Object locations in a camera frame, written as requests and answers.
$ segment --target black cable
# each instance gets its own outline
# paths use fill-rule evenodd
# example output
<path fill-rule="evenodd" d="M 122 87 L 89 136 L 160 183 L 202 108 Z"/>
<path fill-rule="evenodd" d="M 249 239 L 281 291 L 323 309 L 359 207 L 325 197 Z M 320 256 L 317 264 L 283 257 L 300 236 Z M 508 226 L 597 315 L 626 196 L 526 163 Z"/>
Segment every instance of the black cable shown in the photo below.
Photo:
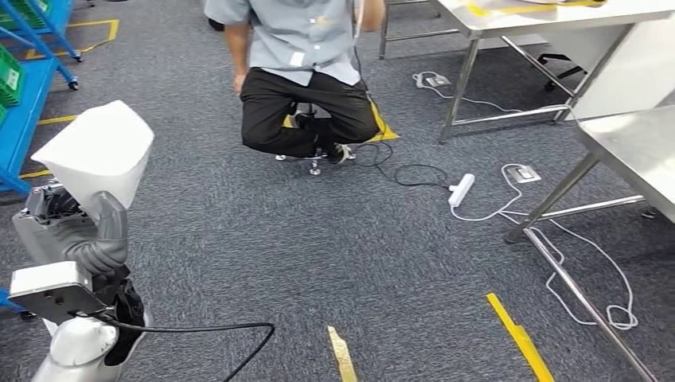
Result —
<path fill-rule="evenodd" d="M 246 357 L 232 372 L 229 373 L 223 382 L 229 382 L 234 378 L 249 361 L 255 357 L 260 350 L 270 341 L 272 335 L 275 332 L 274 324 L 270 322 L 251 322 L 248 324 L 234 324 L 234 325 L 220 325 L 220 326 L 204 326 L 204 327 L 193 327 L 193 328 L 154 328 L 154 327 L 144 327 L 124 324 L 115 320 L 114 318 L 107 316 L 106 314 L 89 314 L 89 315 L 77 315 L 77 317 L 93 317 L 102 322 L 105 322 L 108 325 L 115 326 L 119 329 L 134 330 L 137 332 L 148 332 L 148 333 L 201 333 L 201 332 L 220 332 L 225 330 L 235 330 L 235 329 L 249 329 L 249 328 L 259 328 L 266 327 L 269 328 L 265 338 L 258 344 L 258 346 L 253 349 L 253 351 Z"/>
<path fill-rule="evenodd" d="M 353 26 L 353 31 L 356 31 L 355 30 L 356 20 L 354 20 L 354 18 L 352 18 L 352 26 Z M 357 61 L 357 71 L 359 73 L 359 77 L 361 78 L 361 82 L 363 83 L 363 86 L 365 88 L 365 94 L 368 96 L 368 100 L 370 102 L 372 102 L 373 105 L 375 105 L 375 109 L 377 110 L 377 112 L 380 112 L 380 106 L 377 105 L 377 102 L 373 98 L 373 94 L 370 92 L 370 88 L 368 87 L 368 84 L 365 82 L 365 79 L 363 77 L 363 72 L 361 70 L 361 58 L 358 55 L 356 42 L 354 42 L 353 51 L 354 51 L 354 58 L 356 58 L 356 61 Z M 362 150 L 364 147 L 375 147 L 375 149 L 376 149 L 375 155 L 373 156 L 373 163 L 369 163 L 369 164 L 360 163 L 360 162 L 357 161 L 358 158 L 359 158 L 359 156 L 357 155 L 357 160 L 354 161 L 354 163 L 357 166 L 367 167 L 367 168 L 368 167 L 375 167 L 389 181 L 393 181 L 394 183 L 396 183 L 398 185 L 403 185 L 403 186 L 406 186 L 406 187 L 418 187 L 418 186 L 421 186 L 421 185 L 429 185 L 429 186 L 434 186 L 434 187 L 443 187 L 444 189 L 447 189 L 450 186 L 450 183 L 448 181 L 448 174 L 443 169 L 441 169 L 439 167 L 436 167 L 436 166 L 431 166 L 431 165 L 423 165 L 423 164 L 417 164 L 417 163 L 413 163 L 413 164 L 410 164 L 410 165 L 403 165 L 401 167 L 398 167 L 394 171 L 394 177 L 389 177 L 387 175 L 387 173 L 385 173 L 385 171 L 380 167 L 380 165 L 382 165 L 383 163 L 385 163 L 386 161 L 391 159 L 391 157 L 394 155 L 394 148 L 390 144 L 388 144 L 387 142 L 384 141 L 384 137 L 387 134 L 388 129 L 389 129 L 389 125 L 387 123 L 385 123 L 384 124 L 384 131 L 382 131 L 382 133 L 380 134 L 379 140 L 377 140 L 375 142 L 371 142 L 371 143 L 362 143 L 361 145 L 357 146 L 356 149 L 354 149 L 354 154 L 356 154 L 359 150 Z M 388 150 L 388 154 L 384 157 L 384 159 L 382 159 L 380 161 L 377 160 L 378 157 L 380 156 L 380 145 L 378 145 L 378 143 L 380 145 L 384 145 L 385 147 L 387 147 L 387 150 Z M 443 175 L 443 177 L 439 178 L 439 182 L 405 183 L 405 182 L 402 182 L 399 179 L 399 175 L 400 175 L 401 172 L 403 172 L 406 169 L 411 169 L 411 168 L 416 168 L 416 167 L 423 168 L 423 169 L 435 170 L 436 172 L 441 173 Z"/>

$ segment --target hand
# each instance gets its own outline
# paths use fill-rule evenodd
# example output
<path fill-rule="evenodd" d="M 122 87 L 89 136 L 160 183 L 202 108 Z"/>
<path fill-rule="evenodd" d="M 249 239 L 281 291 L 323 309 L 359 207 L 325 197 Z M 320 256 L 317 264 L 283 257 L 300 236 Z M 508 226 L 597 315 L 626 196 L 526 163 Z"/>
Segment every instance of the hand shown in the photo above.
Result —
<path fill-rule="evenodd" d="M 232 87 L 234 88 L 234 93 L 237 97 L 241 94 L 241 87 L 244 85 L 244 80 L 246 80 L 246 73 L 236 74 L 234 76 Z"/>

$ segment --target gray short-sleeve shirt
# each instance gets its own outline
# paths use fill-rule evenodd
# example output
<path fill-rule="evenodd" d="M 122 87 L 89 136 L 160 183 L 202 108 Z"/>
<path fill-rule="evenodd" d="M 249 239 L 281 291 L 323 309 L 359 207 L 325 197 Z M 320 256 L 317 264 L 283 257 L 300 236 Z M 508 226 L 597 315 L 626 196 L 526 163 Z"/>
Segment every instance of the gray short-sleeve shirt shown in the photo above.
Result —
<path fill-rule="evenodd" d="M 249 66 L 307 86 L 313 72 L 354 85 L 353 0 L 208 0 L 206 16 L 251 24 Z"/>

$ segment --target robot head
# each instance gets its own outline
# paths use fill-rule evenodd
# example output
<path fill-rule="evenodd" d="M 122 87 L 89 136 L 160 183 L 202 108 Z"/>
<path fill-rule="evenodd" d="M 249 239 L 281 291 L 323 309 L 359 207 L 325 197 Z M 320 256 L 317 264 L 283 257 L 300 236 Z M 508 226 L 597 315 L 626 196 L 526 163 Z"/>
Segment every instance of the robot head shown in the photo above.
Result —
<path fill-rule="evenodd" d="M 124 102 L 91 108 L 31 157 L 49 168 L 95 220 L 93 195 L 108 191 L 128 209 L 146 168 L 154 133 Z"/>

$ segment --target electrical cord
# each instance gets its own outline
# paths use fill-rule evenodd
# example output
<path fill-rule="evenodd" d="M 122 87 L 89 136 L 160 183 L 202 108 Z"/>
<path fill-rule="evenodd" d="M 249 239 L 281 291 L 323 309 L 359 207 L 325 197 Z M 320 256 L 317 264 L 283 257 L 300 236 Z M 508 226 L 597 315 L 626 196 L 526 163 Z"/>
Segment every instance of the electrical cord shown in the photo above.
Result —
<path fill-rule="evenodd" d="M 455 207 L 454 207 L 454 206 L 451 206 L 451 212 L 452 212 L 452 215 L 453 215 L 455 218 L 460 219 L 460 220 L 464 220 L 464 221 L 485 221 L 485 220 L 492 219 L 493 217 L 499 215 L 499 216 L 502 216 L 502 217 L 504 217 L 504 218 L 510 220 L 510 221 L 511 221 L 512 223 L 514 223 L 514 224 L 519 224 L 519 223 L 520 223 L 519 221 L 513 219 L 513 218 L 512 218 L 511 216 L 509 216 L 509 215 L 527 216 L 528 214 L 527 214 L 527 213 L 522 213 L 522 212 L 514 212 L 514 211 L 507 211 L 507 210 L 506 210 L 506 209 L 507 209 L 508 207 L 510 207 L 513 203 L 515 203 L 516 201 L 518 201 L 518 200 L 522 197 L 522 195 L 523 195 L 522 191 L 520 191 L 520 190 L 519 190 L 519 189 L 511 182 L 511 180 L 509 179 L 509 177 L 508 177 L 507 174 L 506 174 L 506 169 L 508 169 L 509 167 L 514 167 L 514 166 L 522 166 L 522 165 L 519 165 L 519 164 L 516 164 L 516 163 L 509 163 L 509 164 L 503 165 L 503 166 L 501 167 L 501 175 L 504 177 L 504 179 L 506 179 L 506 183 L 509 185 L 509 187 L 510 187 L 511 189 L 513 189 L 513 190 L 515 190 L 515 191 L 517 192 L 517 195 L 516 195 L 514 198 L 512 198 L 508 203 L 506 203 L 504 206 L 502 206 L 501 208 L 499 208 L 497 211 L 491 213 L 490 215 L 484 216 L 484 217 L 480 217 L 480 218 L 466 218 L 466 217 L 459 216 L 459 215 L 457 214 L 457 212 L 455 211 Z M 548 221 L 551 222 L 551 224 L 553 224 L 554 226 L 558 227 L 558 228 L 559 228 L 560 230 L 562 230 L 563 232 L 566 232 L 568 235 L 573 236 L 573 237 L 575 237 L 576 239 L 582 240 L 583 242 L 585 242 L 585 243 L 587 243 L 587 244 L 590 244 L 596 251 L 600 252 L 600 254 L 602 254 L 607 260 L 609 260 L 609 262 L 612 264 L 612 266 L 616 269 L 616 271 L 618 272 L 618 274 L 621 276 L 621 279 L 622 279 L 622 281 L 623 281 L 623 284 L 624 284 L 624 286 L 626 287 L 626 291 L 628 292 L 628 303 L 626 304 L 626 307 L 623 307 L 623 306 L 620 306 L 620 305 L 617 305 L 617 304 L 610 304 L 610 305 L 608 305 L 607 308 L 605 309 L 605 313 L 606 313 L 606 317 L 607 317 L 607 322 L 609 322 L 609 324 L 610 324 L 612 327 L 614 327 L 614 328 L 616 328 L 616 329 L 618 329 L 618 330 L 628 330 L 628 329 L 634 328 L 635 326 L 638 326 L 638 318 L 635 316 L 635 314 L 633 314 L 633 302 L 634 302 L 633 289 L 631 288 L 630 283 L 628 282 L 628 278 L 626 277 L 626 274 L 623 273 L 621 267 L 616 263 L 616 261 L 614 261 L 614 259 L 612 259 L 611 256 L 609 256 L 609 255 L 608 255 L 608 254 L 607 254 L 607 253 L 606 253 L 606 252 L 605 252 L 605 251 L 604 251 L 597 243 L 595 243 L 594 241 L 589 240 L 588 238 L 586 238 L 586 237 L 584 237 L 584 236 L 581 236 L 580 234 L 578 234 L 578 233 L 576 233 L 576 232 L 573 232 L 573 231 L 572 231 L 571 229 L 569 229 L 569 228 L 565 228 L 562 224 L 558 223 L 557 221 L 554 221 L 553 219 L 550 219 L 550 220 L 548 220 Z M 565 261 L 565 255 L 563 254 L 563 252 L 562 252 L 561 250 L 559 250 L 559 249 L 556 247 L 556 245 L 553 244 L 553 242 L 552 242 L 552 241 L 551 241 L 551 240 L 550 240 L 550 239 L 549 239 L 549 238 L 548 238 L 548 237 L 547 237 L 547 236 L 546 236 L 539 228 L 531 227 L 530 229 L 532 229 L 532 231 L 535 232 L 536 235 L 538 235 L 542 240 L 544 240 L 544 241 L 546 242 L 546 244 L 547 244 L 547 245 L 548 245 L 548 246 L 549 246 L 556 254 L 558 254 L 559 259 L 557 260 L 557 262 L 558 262 L 558 264 L 563 265 L 563 263 L 564 263 L 564 261 Z M 550 276 L 548 277 L 548 279 L 546 280 L 546 284 L 545 284 L 546 289 L 547 289 L 549 292 L 551 292 L 551 294 L 553 294 L 553 296 L 556 297 L 556 299 L 558 300 L 558 302 L 560 303 L 560 305 L 563 307 L 563 309 L 565 309 L 565 311 L 568 313 L 568 315 L 569 315 L 575 322 L 577 322 L 577 323 L 579 323 L 579 324 L 581 324 L 581 325 L 598 325 L 597 322 L 582 321 L 581 319 L 579 319 L 579 318 L 572 312 L 572 309 L 568 306 L 568 304 L 563 300 L 562 296 L 560 296 L 560 294 L 559 294 L 558 292 L 556 292 L 556 291 L 553 289 L 553 287 L 551 286 L 551 282 L 553 281 L 553 279 L 556 278 L 557 275 L 558 275 L 558 274 L 557 274 L 556 272 L 551 273 L 551 275 L 550 275 Z M 628 316 L 628 322 L 621 322 L 621 321 L 616 320 L 615 317 L 614 317 L 614 315 L 612 314 L 612 312 L 613 312 L 614 310 L 621 310 L 623 313 L 625 313 L 625 314 Z"/>
<path fill-rule="evenodd" d="M 76 316 L 96 318 L 102 322 L 105 322 L 108 325 L 115 326 L 118 329 L 127 329 L 127 330 L 134 330 L 137 332 L 148 332 L 148 333 L 201 333 L 201 332 L 220 332 L 225 330 L 236 330 L 236 329 L 260 328 L 260 327 L 269 328 L 267 334 L 265 334 L 265 337 L 258 344 L 258 346 L 256 346 L 256 348 L 253 349 L 253 351 L 250 354 L 248 354 L 248 356 L 243 361 L 241 361 L 241 363 L 239 363 L 239 366 L 237 366 L 232 372 L 229 373 L 228 376 L 225 377 L 223 382 L 229 382 L 230 380 L 232 380 L 232 378 L 234 378 L 241 371 L 241 369 L 244 368 L 248 364 L 248 362 L 251 361 L 253 357 L 255 357 L 260 352 L 260 350 L 262 350 L 262 348 L 267 344 L 268 341 L 270 341 L 270 338 L 275 333 L 275 326 L 270 322 L 251 322 L 248 324 L 204 326 L 193 328 L 155 328 L 149 326 L 144 327 L 125 324 L 115 320 L 114 318 L 102 312 L 97 312 L 94 314 L 77 314 Z"/>
<path fill-rule="evenodd" d="M 371 102 L 373 102 L 373 104 L 375 105 L 376 109 L 379 110 L 379 107 L 377 106 L 377 103 L 375 102 L 375 100 L 373 99 L 372 94 L 370 93 L 370 90 L 369 90 L 369 88 L 368 88 L 368 85 L 366 84 L 365 80 L 363 79 L 363 74 L 362 74 L 362 71 L 361 71 L 361 59 L 360 59 L 359 56 L 358 56 L 358 51 L 357 51 L 357 46 L 356 46 L 356 39 L 358 38 L 358 33 L 356 32 L 356 33 L 354 34 L 354 36 L 355 36 L 355 39 L 354 39 L 354 47 L 353 47 L 353 51 L 354 51 L 354 57 L 356 58 L 356 61 L 357 61 L 357 70 L 358 70 L 358 72 L 359 72 L 359 76 L 361 77 L 361 81 L 363 81 L 363 84 L 364 84 L 365 89 L 366 89 L 366 94 L 368 95 L 369 100 L 370 100 Z M 434 75 L 434 76 L 438 76 L 438 73 L 435 73 L 435 72 L 421 72 L 421 73 L 417 73 L 417 74 L 412 75 L 413 80 L 415 80 L 415 82 L 416 82 L 417 88 L 428 88 L 428 89 L 431 89 L 431 90 L 433 90 L 434 92 L 436 92 L 439 96 L 443 97 L 444 99 L 451 99 L 451 98 L 453 98 L 452 96 L 444 95 L 444 94 L 441 93 L 438 89 L 433 88 L 432 86 L 427 86 L 427 85 L 425 85 L 425 84 L 423 83 L 424 78 L 425 78 L 425 77 L 424 77 L 425 74 L 432 74 L 432 75 Z M 466 98 L 466 97 L 462 97 L 462 99 L 464 99 L 464 100 L 467 101 L 467 102 L 471 102 L 471 103 L 489 105 L 489 106 L 492 106 L 492 107 L 497 108 L 497 109 L 500 110 L 500 111 L 504 111 L 505 113 L 510 113 L 510 112 L 522 112 L 522 110 L 519 110 L 519 109 L 505 109 L 505 108 L 503 108 L 503 107 L 501 107 L 501 106 L 499 106 L 499 105 L 497 105 L 497 104 L 495 104 L 495 103 L 491 103 L 491 102 L 487 102 L 487 101 L 479 101 L 479 100 L 475 100 L 475 99 L 469 99 L 469 98 Z M 572 118 L 573 118 L 577 123 L 579 123 L 579 120 L 576 118 L 576 115 L 574 114 L 574 111 L 573 111 L 568 105 L 551 105 L 551 106 L 540 107 L 540 109 L 547 109 L 547 108 L 559 107 L 559 106 L 566 106 L 566 107 L 568 108 L 568 110 L 570 111 L 570 113 L 572 114 Z M 448 179 L 447 173 L 446 173 L 443 169 L 440 169 L 439 167 L 435 167 L 435 166 L 422 165 L 422 164 L 404 165 L 404 166 L 401 166 L 401 167 L 399 167 L 398 169 L 396 169 L 396 171 L 394 172 L 394 177 L 393 177 L 393 178 L 389 177 L 389 176 L 382 170 L 382 168 L 380 167 L 380 165 L 382 165 L 382 164 L 385 163 L 387 160 L 389 160 L 389 159 L 393 156 L 393 154 L 394 154 L 394 150 L 393 150 L 393 148 L 391 147 L 391 145 L 389 145 L 388 143 L 384 142 L 384 140 L 383 140 L 384 134 L 385 134 L 385 133 L 386 133 L 386 131 L 383 131 L 383 132 L 382 132 L 382 135 L 381 135 L 379 141 L 377 141 L 377 142 L 375 142 L 375 143 L 364 143 L 364 144 L 361 144 L 359 147 L 356 148 L 356 150 L 354 151 L 354 153 L 358 152 L 359 149 L 362 149 L 362 148 L 364 148 L 364 147 L 375 147 L 375 148 L 376 148 L 375 155 L 373 156 L 373 163 L 370 163 L 370 164 L 362 164 L 362 163 L 356 162 L 357 165 L 359 165 L 359 166 L 361 166 L 361 167 L 375 167 L 376 169 L 378 169 L 378 170 L 380 171 L 380 173 L 382 173 L 382 175 L 384 175 L 384 177 L 386 177 L 388 180 L 393 181 L 393 182 L 395 182 L 395 183 L 397 183 L 397 184 L 399 184 L 399 185 L 404 185 L 404 186 L 409 186 L 409 187 L 416 187 L 416 186 L 421 186 L 421 185 L 431 185 L 431 186 L 440 186 L 440 187 L 443 187 L 444 189 L 447 189 L 447 187 L 449 186 L 448 180 L 447 180 L 447 179 Z M 383 144 L 383 145 L 385 145 L 385 146 L 388 148 L 388 154 L 387 154 L 383 159 L 381 159 L 381 160 L 379 160 L 379 161 L 378 161 L 378 157 L 380 156 L 380 147 L 377 145 L 377 143 Z M 517 188 L 510 180 L 509 180 L 509 177 L 508 177 L 507 174 L 506 174 L 506 169 L 508 169 L 509 167 L 513 167 L 513 166 L 522 166 L 522 165 L 518 165 L 518 164 L 515 164 L 515 163 L 509 163 L 509 164 L 503 165 L 503 166 L 501 167 L 501 175 L 504 177 L 504 179 L 506 180 L 506 183 L 509 185 L 509 187 L 510 187 L 511 189 L 513 189 L 513 190 L 517 193 L 517 195 L 516 195 L 515 197 L 513 197 L 510 201 L 508 201 L 506 204 L 504 204 L 502 207 L 500 207 L 497 211 L 492 212 L 491 214 L 489 214 L 489 215 L 487 215 L 487 216 L 484 216 L 484 217 L 479 217 L 479 218 L 467 218 L 467 217 L 462 217 L 462 216 L 460 216 L 460 215 L 457 214 L 457 212 L 455 211 L 455 207 L 454 207 L 454 206 L 451 206 L 451 213 L 452 213 L 452 215 L 453 215 L 455 218 L 459 219 L 459 220 L 470 221 L 470 222 L 486 221 L 486 220 L 492 219 L 492 218 L 495 217 L 495 216 L 502 216 L 502 217 L 504 217 L 504 218 L 506 218 L 506 219 L 512 221 L 513 223 L 518 224 L 518 221 L 515 220 L 515 219 L 513 219 L 511 216 L 509 216 L 509 214 L 511 214 L 511 215 L 519 215 L 519 216 L 527 216 L 527 214 L 526 214 L 526 213 L 522 213 L 522 212 L 513 212 L 513 211 L 507 211 L 507 210 L 506 210 L 506 209 L 509 208 L 511 205 L 513 205 L 513 203 L 515 203 L 516 201 L 518 201 L 519 199 L 521 199 L 522 196 L 523 196 L 522 191 L 520 191 L 520 190 L 519 190 L 519 189 L 518 189 L 518 188 Z M 415 168 L 415 167 L 428 168 L 428 169 L 433 169 L 433 170 L 438 171 L 439 173 L 441 173 L 441 174 L 443 175 L 443 181 L 444 181 L 445 183 L 444 183 L 444 184 L 443 184 L 443 183 L 440 183 L 440 182 L 438 182 L 438 183 L 435 183 L 435 182 L 403 183 L 402 181 L 400 181 L 400 179 L 398 178 L 398 175 L 400 174 L 401 171 L 403 171 L 403 170 L 405 170 L 405 169 Z M 606 311 L 606 314 L 607 314 L 607 321 L 609 322 L 609 324 L 610 324 L 611 326 L 613 326 L 614 328 L 619 329 L 619 330 L 629 330 L 629 329 L 632 329 L 632 328 L 636 327 L 636 326 L 638 325 L 638 319 L 637 319 L 637 317 L 633 314 L 633 301 L 634 301 L 633 290 L 632 290 L 632 288 L 630 287 L 630 283 L 628 282 L 628 278 L 626 277 L 626 274 L 623 273 L 623 271 L 622 271 L 621 268 L 618 266 L 618 264 L 617 264 L 617 263 L 611 258 L 611 256 L 609 256 L 609 255 L 608 255 L 608 254 L 607 254 L 607 253 L 606 253 L 606 252 L 605 252 L 605 251 L 604 251 L 597 243 L 595 243 L 595 242 L 589 240 L 589 239 L 586 238 L 586 237 L 583 237 L 583 236 L 581 236 L 581 235 L 579 235 L 579 234 L 573 232 L 572 230 L 570 230 L 570 229 L 568 229 L 568 228 L 565 228 L 562 224 L 559 224 L 558 222 L 556 222 L 556 221 L 554 221 L 554 220 L 549 220 L 549 221 L 550 221 L 553 225 L 555 225 L 556 227 L 558 227 L 559 229 L 561 229 L 563 232 L 566 232 L 567 234 L 569 234 L 569 235 L 571 235 L 571 236 L 573 236 L 573 237 L 575 237 L 575 238 L 577 238 L 577 239 L 579 239 L 579 240 L 582 240 L 583 242 L 585 242 L 585 243 L 587 243 L 587 244 L 590 244 L 593 248 L 595 248 L 598 252 L 600 252 L 605 258 L 607 258 L 607 259 L 610 261 L 610 263 L 612 264 L 612 266 L 614 266 L 614 268 L 616 269 L 616 271 L 617 271 L 617 272 L 619 273 L 619 275 L 621 276 L 621 279 L 622 279 L 622 281 L 623 281 L 623 283 L 624 283 L 624 285 L 625 285 L 625 287 L 626 287 L 626 290 L 627 290 L 627 292 L 628 292 L 628 303 L 627 303 L 626 307 L 623 307 L 623 306 L 620 306 L 620 305 L 616 305 L 616 304 L 610 304 L 610 305 L 608 305 L 607 308 L 606 308 L 606 310 L 605 310 L 605 311 Z M 565 256 L 564 256 L 563 252 L 560 251 L 560 250 L 559 250 L 559 249 L 551 242 L 551 240 L 550 240 L 550 239 L 549 239 L 549 238 L 548 238 L 548 237 L 547 237 L 547 236 L 546 236 L 539 228 L 532 227 L 532 230 L 533 230 L 533 232 L 535 232 L 538 236 L 540 236 L 541 239 L 543 239 L 544 241 L 546 241 L 546 243 L 553 249 L 553 251 L 554 251 L 555 253 L 558 254 L 558 256 L 560 257 L 560 260 L 558 260 L 558 264 L 562 265 L 562 264 L 564 263 L 564 261 L 565 261 Z M 565 311 L 568 313 L 568 315 L 569 315 L 575 322 L 577 322 L 577 323 L 579 323 L 579 324 L 581 324 L 581 325 L 598 325 L 596 322 L 582 321 L 582 320 L 580 320 L 579 318 L 577 318 L 576 315 L 575 315 L 574 313 L 572 313 L 572 310 L 571 310 L 570 307 L 567 305 L 567 303 L 563 300 L 563 298 L 560 296 L 560 294 L 558 294 L 558 293 L 551 287 L 551 282 L 553 281 L 553 279 L 555 279 L 556 276 L 557 276 L 557 273 L 556 273 L 556 272 L 551 273 L 551 275 L 548 277 L 548 279 L 547 279 L 547 281 L 546 281 L 545 286 L 546 286 L 546 289 L 547 289 L 548 291 L 550 291 L 551 294 L 553 294 L 553 295 L 556 297 L 556 299 L 558 300 L 558 302 L 560 303 L 560 305 L 565 309 Z M 614 316 L 612 315 L 612 311 L 613 311 L 613 310 L 621 310 L 622 312 L 624 312 L 624 313 L 628 316 L 628 322 L 618 322 L 618 321 L 615 321 Z"/>
<path fill-rule="evenodd" d="M 424 75 L 425 74 L 432 74 L 434 76 L 439 76 L 439 74 L 436 73 L 436 72 L 420 72 L 420 73 L 417 73 L 417 74 L 413 74 L 412 79 L 415 80 L 415 85 L 417 86 L 418 89 L 431 89 L 434 92 L 436 92 L 436 94 L 441 96 L 441 98 L 444 98 L 444 99 L 453 99 L 454 98 L 454 96 L 452 96 L 452 95 L 444 95 L 442 92 L 439 91 L 439 89 L 434 88 L 433 86 L 425 85 L 424 84 L 424 79 L 425 79 Z M 466 102 L 471 102 L 471 103 L 476 103 L 476 104 L 481 104 L 481 105 L 489 105 L 491 107 L 495 107 L 495 108 L 497 108 L 501 111 L 504 111 L 505 113 L 523 112 L 522 110 L 519 110 L 519 109 L 505 109 L 505 108 L 497 105 L 496 103 L 491 103 L 491 102 L 487 102 L 487 101 L 478 101 L 478 100 L 466 98 L 466 97 L 462 97 L 462 99 L 464 99 Z"/>
<path fill-rule="evenodd" d="M 361 78 L 361 82 L 363 83 L 363 86 L 365 88 L 365 94 L 368 96 L 368 100 L 373 103 L 375 106 L 375 109 L 379 112 L 380 107 L 377 105 L 377 102 L 373 98 L 373 94 L 370 92 L 370 88 L 368 84 L 365 82 L 365 79 L 363 77 L 363 71 L 361 67 L 361 58 L 358 55 L 358 49 L 357 49 L 357 40 L 361 31 L 361 23 L 363 22 L 363 6 L 360 7 L 359 9 L 359 15 L 358 19 L 352 18 L 352 26 L 353 26 L 353 35 L 354 35 L 354 43 L 353 43 L 353 54 L 354 58 L 356 59 L 357 62 L 357 71 L 359 73 L 359 77 Z M 403 165 L 394 170 L 394 175 L 393 177 L 389 176 L 381 167 L 382 164 L 384 164 L 386 161 L 391 159 L 391 157 L 394 155 L 394 148 L 392 145 L 384 141 L 385 135 L 388 133 L 389 126 L 385 123 L 384 124 L 384 131 L 381 132 L 380 134 L 380 139 L 378 139 L 375 142 L 368 142 L 368 143 L 362 143 L 361 145 L 357 146 L 354 149 L 354 154 L 358 153 L 360 150 L 363 150 L 364 148 L 367 147 L 372 147 L 375 149 L 375 154 L 373 155 L 373 162 L 372 163 L 362 163 L 359 162 L 358 158 L 360 155 L 357 155 L 357 159 L 354 160 L 354 163 L 357 166 L 360 167 L 365 167 L 365 168 L 375 168 L 377 169 L 387 180 L 396 183 L 397 185 L 402 185 L 405 187 L 419 187 L 419 186 L 434 186 L 434 187 L 443 187 L 444 189 L 447 189 L 450 186 L 450 183 L 448 181 L 448 174 L 445 172 L 445 170 L 436 167 L 436 166 L 431 166 L 431 165 L 424 165 L 424 164 L 409 164 L 409 165 Z M 382 159 L 380 159 L 380 154 L 381 150 L 380 147 L 384 146 L 387 148 L 387 154 L 384 155 Z M 440 174 L 442 177 L 439 177 L 439 181 L 433 182 L 433 181 L 421 181 L 421 182 L 405 182 L 400 180 L 400 175 L 406 170 L 413 169 L 413 168 L 419 168 L 419 169 L 428 169 L 428 170 L 434 170 L 437 175 Z"/>

